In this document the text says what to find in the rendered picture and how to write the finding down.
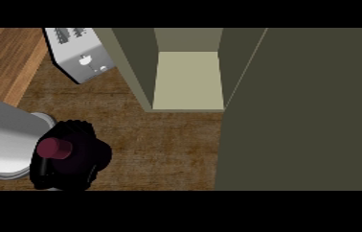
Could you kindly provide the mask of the silver toaster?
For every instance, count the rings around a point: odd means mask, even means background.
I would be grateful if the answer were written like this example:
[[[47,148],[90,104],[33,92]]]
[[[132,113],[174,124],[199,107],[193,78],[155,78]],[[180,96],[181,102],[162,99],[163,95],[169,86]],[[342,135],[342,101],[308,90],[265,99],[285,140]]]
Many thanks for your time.
[[[115,67],[91,28],[44,28],[42,33],[51,63],[75,84]]]

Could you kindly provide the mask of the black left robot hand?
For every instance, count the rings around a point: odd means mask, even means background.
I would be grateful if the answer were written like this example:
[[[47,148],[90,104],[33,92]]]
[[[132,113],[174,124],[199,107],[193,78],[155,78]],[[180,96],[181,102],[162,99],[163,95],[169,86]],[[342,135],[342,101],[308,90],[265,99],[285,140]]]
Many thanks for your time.
[[[60,121],[54,127],[47,131],[38,140],[41,143],[47,138],[63,138],[70,133],[84,133],[94,137],[93,126],[87,121],[67,120]],[[36,190],[50,188],[59,190],[85,190],[95,178],[97,172],[88,170],[84,174],[61,174],[54,170],[50,160],[39,156],[36,152],[32,153],[29,164],[29,180]]]

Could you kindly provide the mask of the olive open cabinet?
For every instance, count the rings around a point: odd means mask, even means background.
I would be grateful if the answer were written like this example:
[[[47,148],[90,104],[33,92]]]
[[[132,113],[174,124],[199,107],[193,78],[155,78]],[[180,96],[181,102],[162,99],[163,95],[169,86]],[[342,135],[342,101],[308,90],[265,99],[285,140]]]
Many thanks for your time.
[[[118,72],[146,112],[221,112],[264,28],[97,28]]]

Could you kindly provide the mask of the dark olive cabinet door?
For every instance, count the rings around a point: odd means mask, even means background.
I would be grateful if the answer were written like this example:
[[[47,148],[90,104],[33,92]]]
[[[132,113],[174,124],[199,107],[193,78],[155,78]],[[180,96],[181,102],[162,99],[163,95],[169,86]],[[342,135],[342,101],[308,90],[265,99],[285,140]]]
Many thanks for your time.
[[[221,119],[217,190],[362,190],[362,29],[265,32]]]

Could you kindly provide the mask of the dark wine bottle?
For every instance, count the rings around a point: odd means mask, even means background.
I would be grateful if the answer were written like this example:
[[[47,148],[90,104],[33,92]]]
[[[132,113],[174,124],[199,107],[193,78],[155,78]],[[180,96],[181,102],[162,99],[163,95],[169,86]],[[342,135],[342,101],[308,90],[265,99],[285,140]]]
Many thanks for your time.
[[[50,160],[60,174],[84,174],[91,169],[101,171],[112,160],[110,146],[79,132],[45,138],[38,144],[36,153]]]

